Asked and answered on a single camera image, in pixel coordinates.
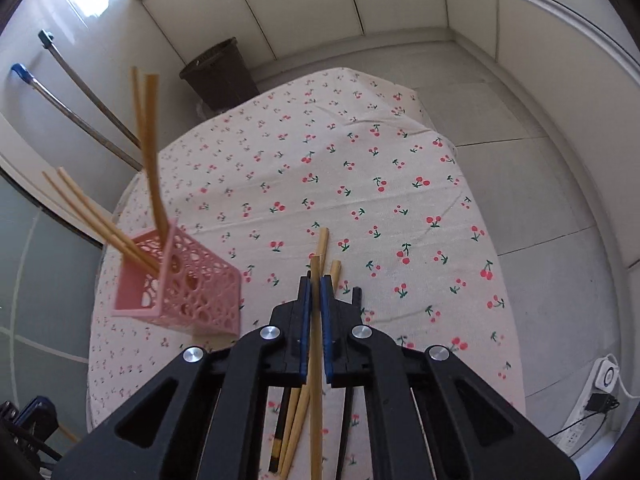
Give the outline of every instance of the mop handle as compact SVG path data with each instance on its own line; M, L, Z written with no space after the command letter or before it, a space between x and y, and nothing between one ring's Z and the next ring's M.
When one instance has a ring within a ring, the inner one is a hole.
M138 138L134 134L132 134L124 124L122 124L119 118L113 115L112 111L109 110L102 101L100 101L100 98L96 94L94 94L94 92L82 80L78 73L73 68L71 68L69 64L64 60L64 58L60 54L60 51L53 44L53 34L47 32L46 30L41 30L38 33L38 37L42 42L42 46L51 53L53 59L58 62L58 64L62 67L62 70L64 70L73 80L73 82L78 85L78 88L81 89L82 92L84 92L84 95L86 95L90 99L90 101L98 107L98 110L100 110L108 118L108 120L115 124L117 129L125 134L127 139L129 139L139 148L140 140L138 140Z
M101 145L103 145L107 150L109 150L114 155L118 156L121 160L129 164L134 170L140 171L142 170L142 165L136 161L132 156L128 155L126 152L121 150L118 146L116 146L109 139L104 137L101 133L95 130L93 127L89 126L87 122L85 122L78 115L73 113L69 108L67 108L55 95L53 95L49 90L47 90L40 81L34 78L33 75L26 69L26 67L21 63L15 63L11 70L17 73L25 83L27 83L31 88L36 90L39 94L41 94L47 101L49 101L52 105L54 105L58 110L60 110L63 114L65 114L69 119L71 119L75 124L80 126L84 131L86 131L89 135L91 135L96 141L98 141Z

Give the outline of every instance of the brown wastebasket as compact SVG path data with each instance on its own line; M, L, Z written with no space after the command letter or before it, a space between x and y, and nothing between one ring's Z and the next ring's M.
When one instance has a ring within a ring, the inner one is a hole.
M228 110L259 94L236 38L229 38L200 54L180 71L180 79L189 83L215 111Z

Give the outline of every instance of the table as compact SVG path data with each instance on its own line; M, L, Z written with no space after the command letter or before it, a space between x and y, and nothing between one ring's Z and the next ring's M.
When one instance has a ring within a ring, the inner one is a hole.
M342 261L341 300L364 291L363 321L399 345L443 344L524 413L520 350L497 255L454 147L430 126L415 93L337 68L266 92L196 126L162 150L170 215L241 270L241 333L296 297L299 278L330 229ZM119 225L152 224L146 181L131 187ZM99 424L193 338L112 318L120 255L106 251L89 355L92 423ZM324 388L326 478L335 475L343 393ZM281 391L268 399L260 478L267 473ZM356 391L345 479L370 476L366 409ZM308 426L291 478L308 477Z

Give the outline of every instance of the pink plastic basket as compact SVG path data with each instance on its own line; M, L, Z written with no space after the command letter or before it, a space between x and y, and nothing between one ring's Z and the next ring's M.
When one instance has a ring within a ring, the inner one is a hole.
M123 257L112 316L201 334L240 331L240 271L216 256L171 220L164 248L158 231L133 238L160 263L158 280Z

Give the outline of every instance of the metal screw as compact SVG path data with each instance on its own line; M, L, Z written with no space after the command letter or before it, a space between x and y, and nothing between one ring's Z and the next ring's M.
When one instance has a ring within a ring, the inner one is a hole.
M202 348L198 348L197 346L191 346L182 352L182 358L188 363L197 363L203 357L204 352Z
M357 339L366 339L367 337L371 337L371 334L373 334L373 332L366 325L354 326L351 329L351 335Z
M260 337L262 339L276 339L280 335L280 329L277 326L269 325L262 327Z
M434 361L446 361L449 359L449 350L444 346L432 346L429 348L429 357Z

